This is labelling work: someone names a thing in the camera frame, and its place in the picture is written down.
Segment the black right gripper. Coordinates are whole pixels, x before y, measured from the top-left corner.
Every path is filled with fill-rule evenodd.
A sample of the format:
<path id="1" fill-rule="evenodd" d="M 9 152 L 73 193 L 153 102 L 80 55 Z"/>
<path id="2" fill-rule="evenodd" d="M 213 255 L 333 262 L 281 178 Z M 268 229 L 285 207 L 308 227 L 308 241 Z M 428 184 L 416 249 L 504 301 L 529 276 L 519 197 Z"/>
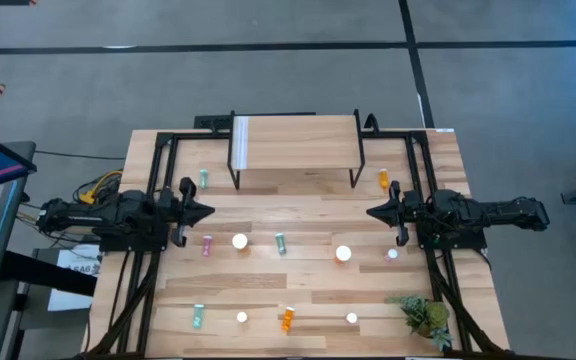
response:
<path id="1" fill-rule="evenodd" d="M 417 221 L 417 213 L 420 210 L 420 196 L 417 191 L 401 191 L 400 183 L 393 181 L 390 186 L 390 196 L 384 204 L 367 209 L 367 214 L 386 225 L 393 224 L 393 215 L 382 213 L 393 210 L 393 200 L 395 201 L 395 227 L 398 230 L 396 243 L 398 246 L 404 246 L 408 243 L 410 236 L 406 227 L 407 223 Z"/>

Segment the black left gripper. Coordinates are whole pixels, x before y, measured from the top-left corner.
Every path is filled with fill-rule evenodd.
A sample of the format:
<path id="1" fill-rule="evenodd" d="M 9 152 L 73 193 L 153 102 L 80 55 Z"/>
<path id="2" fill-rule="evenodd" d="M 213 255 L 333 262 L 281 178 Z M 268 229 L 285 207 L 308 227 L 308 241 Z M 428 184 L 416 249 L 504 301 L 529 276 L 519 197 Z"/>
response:
<path id="1" fill-rule="evenodd" d="M 185 228 L 194 226 L 204 218 L 214 213 L 214 208 L 198 202 L 195 198 L 189 199 L 192 194 L 192 181 L 189 178 L 182 178 L 179 184 L 179 191 L 182 197 L 177 198 L 170 187 L 165 187 L 161 191 L 161 213 L 162 218 L 166 222 L 174 222 L 177 224 L 171 242 L 175 246 L 185 246 L 186 237 L 184 235 Z"/>

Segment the wooden shelf with black legs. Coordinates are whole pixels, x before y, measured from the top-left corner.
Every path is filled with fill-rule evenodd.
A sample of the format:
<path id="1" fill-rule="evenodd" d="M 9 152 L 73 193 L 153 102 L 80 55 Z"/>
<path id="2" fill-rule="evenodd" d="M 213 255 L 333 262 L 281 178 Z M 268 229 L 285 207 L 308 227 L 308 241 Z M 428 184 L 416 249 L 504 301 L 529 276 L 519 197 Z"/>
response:
<path id="1" fill-rule="evenodd" d="M 340 170 L 355 187 L 365 166 L 360 115 L 244 115 L 232 112 L 227 168 L 234 187 L 247 170 Z"/>

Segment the potted green succulent plant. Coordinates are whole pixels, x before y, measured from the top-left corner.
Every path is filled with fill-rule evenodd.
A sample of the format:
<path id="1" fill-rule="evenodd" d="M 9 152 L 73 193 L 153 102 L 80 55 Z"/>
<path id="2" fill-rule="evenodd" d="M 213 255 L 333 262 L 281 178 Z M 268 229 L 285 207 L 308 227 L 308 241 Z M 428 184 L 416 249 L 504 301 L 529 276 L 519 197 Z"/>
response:
<path id="1" fill-rule="evenodd" d="M 431 339 L 440 352 L 452 347 L 453 338 L 448 330 L 450 312 L 443 302 L 418 295 L 388 297 L 386 302 L 399 306 L 412 333 Z"/>

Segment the white paper sheet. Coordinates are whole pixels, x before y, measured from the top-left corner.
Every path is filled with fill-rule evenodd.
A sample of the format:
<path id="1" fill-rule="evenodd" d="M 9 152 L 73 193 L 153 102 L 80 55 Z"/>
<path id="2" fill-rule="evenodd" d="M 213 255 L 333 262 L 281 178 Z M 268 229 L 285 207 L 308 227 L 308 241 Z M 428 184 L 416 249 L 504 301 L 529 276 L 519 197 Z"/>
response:
<path id="1" fill-rule="evenodd" d="M 57 266 L 97 277 L 101 266 L 99 246 L 77 245 L 72 249 L 62 249 L 59 251 Z M 49 312 L 78 310 L 88 308 L 91 304 L 92 296 L 52 289 L 47 310 Z"/>

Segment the black stand base beam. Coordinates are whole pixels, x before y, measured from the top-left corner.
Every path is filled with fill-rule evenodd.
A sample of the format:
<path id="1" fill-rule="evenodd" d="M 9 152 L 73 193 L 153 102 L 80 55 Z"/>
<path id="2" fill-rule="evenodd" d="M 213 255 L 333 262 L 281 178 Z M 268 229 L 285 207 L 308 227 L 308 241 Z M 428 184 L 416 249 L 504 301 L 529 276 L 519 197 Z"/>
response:
<path id="1" fill-rule="evenodd" d="M 60 291 L 93 296 L 97 278 L 11 251 L 4 253 L 0 280 L 15 280 Z"/>

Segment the black aluminium table frame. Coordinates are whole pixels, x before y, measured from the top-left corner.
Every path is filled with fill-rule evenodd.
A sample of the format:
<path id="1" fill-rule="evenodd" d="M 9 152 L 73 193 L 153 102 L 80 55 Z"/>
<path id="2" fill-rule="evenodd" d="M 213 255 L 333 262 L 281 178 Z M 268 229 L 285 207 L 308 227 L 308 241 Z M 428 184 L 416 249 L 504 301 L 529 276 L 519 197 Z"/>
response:
<path id="1" fill-rule="evenodd" d="M 151 293 L 138 305 L 127 339 L 104 360 L 270 357 L 430 357 L 437 347 L 411 333 L 403 312 L 388 297 L 427 295 L 427 262 L 415 242 L 386 262 L 393 229 L 370 217 L 386 201 L 377 172 L 389 170 L 403 189 L 412 185 L 406 142 L 366 138 L 366 165 L 355 187 L 347 172 L 246 173 L 235 188 L 226 166 L 228 143 L 207 132 L 181 133 L 176 178 L 209 172 L 197 193 L 215 212 L 187 231 L 185 247 L 160 257 Z M 244 251 L 232 237 L 248 238 Z M 275 240 L 283 233 L 287 252 Z M 209 257 L 202 255 L 210 235 Z M 348 246 L 351 259 L 334 261 Z M 204 304 L 200 329 L 193 307 Z M 295 308 L 289 332 L 285 308 Z M 238 312 L 248 320 L 239 323 Z M 355 313 L 358 321 L 346 321 Z"/>

